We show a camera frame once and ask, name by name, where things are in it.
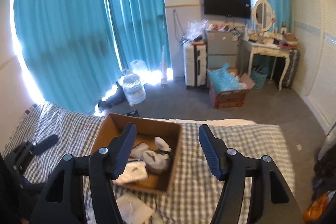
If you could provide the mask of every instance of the silver screw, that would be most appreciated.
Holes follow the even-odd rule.
[[[234,156],[234,155],[237,154],[237,151],[236,151],[235,149],[233,149],[233,148],[229,148],[229,149],[227,150],[227,153],[228,153],[229,155]]]
[[[272,158],[270,156],[263,156],[262,159],[266,162],[271,162],[272,161]]]
[[[72,158],[72,155],[71,155],[71,154],[65,154],[65,155],[63,156],[63,159],[64,159],[64,160],[71,160],[71,158]]]
[[[109,149],[106,147],[102,147],[98,150],[99,154],[106,154],[108,151]]]

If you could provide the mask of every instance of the checkered bedsheet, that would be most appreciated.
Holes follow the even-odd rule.
[[[87,116],[68,112],[51,103],[33,109],[11,137],[5,155],[24,139],[41,141],[57,134],[59,142],[47,153],[34,157],[25,176],[32,182],[46,181],[59,160],[66,153],[84,156],[90,153],[104,117]],[[167,195],[135,193],[147,205],[160,214],[165,223],[210,223],[216,209],[223,182],[211,175],[198,141],[196,123],[182,123],[182,152],[171,193]],[[294,191],[294,170],[283,134],[276,125],[248,125],[212,127],[211,131],[227,145],[244,156],[260,158],[270,155]],[[83,178],[85,206],[92,211],[89,180]],[[113,186],[118,198],[127,189]],[[239,223],[246,223],[251,192],[251,178],[246,178],[244,200]],[[88,223],[94,223],[87,213]]]

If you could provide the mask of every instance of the television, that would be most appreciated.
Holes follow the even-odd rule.
[[[251,18],[251,0],[204,0],[206,15]]]

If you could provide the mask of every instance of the laundry basket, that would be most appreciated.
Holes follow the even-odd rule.
[[[256,70],[251,71],[251,79],[255,82],[254,90],[261,90],[268,75],[268,70],[262,70],[262,73]]]

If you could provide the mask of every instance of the floor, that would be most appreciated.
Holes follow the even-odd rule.
[[[161,87],[146,85],[146,100],[130,107],[127,102],[112,107],[109,112],[124,114],[138,110],[144,118],[248,119],[261,124],[279,124],[294,165],[295,198],[302,211],[310,205],[311,180],[315,157],[322,147],[325,134],[309,108],[294,90],[278,91],[274,82],[266,81],[262,90],[252,90],[243,107],[213,109],[207,90],[186,90],[184,79],[170,81]]]

